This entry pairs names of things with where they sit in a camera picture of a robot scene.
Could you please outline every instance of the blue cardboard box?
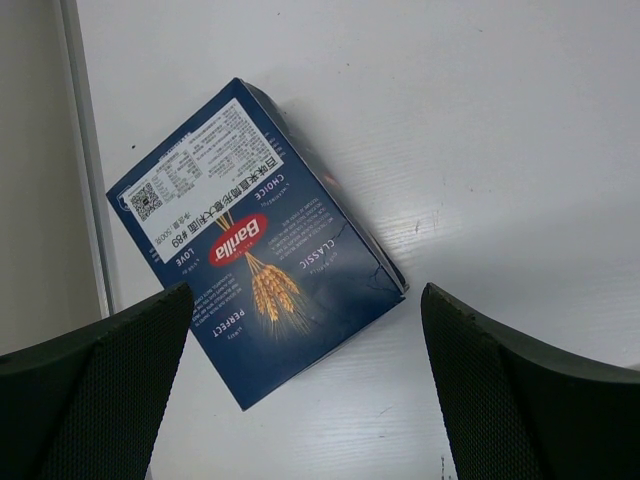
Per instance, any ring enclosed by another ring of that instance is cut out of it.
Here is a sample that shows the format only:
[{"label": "blue cardboard box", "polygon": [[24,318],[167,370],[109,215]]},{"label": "blue cardboard box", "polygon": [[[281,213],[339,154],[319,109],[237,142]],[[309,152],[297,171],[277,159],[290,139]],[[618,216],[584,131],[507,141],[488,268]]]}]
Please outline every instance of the blue cardboard box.
[{"label": "blue cardboard box", "polygon": [[234,79],[109,202],[245,410],[404,299],[404,278],[275,104]]}]

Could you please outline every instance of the wheat illustration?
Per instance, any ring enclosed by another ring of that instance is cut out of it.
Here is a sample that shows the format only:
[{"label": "wheat illustration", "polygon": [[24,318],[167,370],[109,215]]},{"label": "wheat illustration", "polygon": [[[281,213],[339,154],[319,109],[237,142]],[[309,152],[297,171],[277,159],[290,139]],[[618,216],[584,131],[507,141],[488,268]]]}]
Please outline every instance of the wheat illustration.
[{"label": "wheat illustration", "polygon": [[[216,220],[227,231],[233,225],[231,212]],[[310,322],[304,315],[306,298],[295,281],[275,265],[267,265],[247,252],[244,254],[251,271],[251,289],[259,317],[277,338],[292,327],[299,333],[309,333]]]}]

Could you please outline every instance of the white table surface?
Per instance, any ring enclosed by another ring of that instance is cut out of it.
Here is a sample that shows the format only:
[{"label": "white table surface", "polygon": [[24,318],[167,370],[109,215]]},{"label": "white table surface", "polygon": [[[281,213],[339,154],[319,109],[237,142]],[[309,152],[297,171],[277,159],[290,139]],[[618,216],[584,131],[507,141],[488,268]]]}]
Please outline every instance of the white table surface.
[{"label": "white table surface", "polygon": [[[246,413],[190,335],[155,480],[439,480],[443,458],[455,478],[427,281],[561,348],[640,362],[639,2],[78,0],[78,14],[106,188],[240,76],[311,139],[413,286]],[[110,223],[122,308],[160,285]]]}]

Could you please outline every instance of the scratch mark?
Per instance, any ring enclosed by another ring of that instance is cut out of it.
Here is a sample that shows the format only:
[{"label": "scratch mark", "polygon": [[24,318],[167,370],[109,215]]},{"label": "scratch mark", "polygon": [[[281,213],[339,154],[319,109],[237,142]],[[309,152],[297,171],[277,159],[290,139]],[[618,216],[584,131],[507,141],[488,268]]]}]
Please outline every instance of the scratch mark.
[{"label": "scratch mark", "polygon": [[440,225],[440,210],[431,212],[431,219],[433,220],[433,231],[435,232]]},{"label": "scratch mark", "polygon": [[390,407],[385,408],[383,411],[381,411],[378,416],[376,418],[380,418],[382,415],[384,415],[385,413],[387,413],[389,410],[391,410],[393,408],[393,405],[391,405]]}]

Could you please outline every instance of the golden wheat ears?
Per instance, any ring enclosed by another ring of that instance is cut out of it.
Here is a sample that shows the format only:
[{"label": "golden wheat ears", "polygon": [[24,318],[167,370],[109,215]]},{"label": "golden wheat ears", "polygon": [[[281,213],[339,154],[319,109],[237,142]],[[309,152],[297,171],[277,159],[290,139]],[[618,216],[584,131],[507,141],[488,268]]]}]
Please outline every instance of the golden wheat ears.
[{"label": "golden wheat ears", "polygon": [[[227,212],[216,220],[218,226],[227,231],[233,225],[231,212]],[[285,272],[275,265],[266,265],[250,253],[245,258],[251,270],[251,287],[253,298],[260,315],[266,315],[271,320],[274,333],[277,333],[279,323],[285,320],[299,331],[308,332],[304,317],[300,310],[304,303],[303,295],[295,282]]]}]

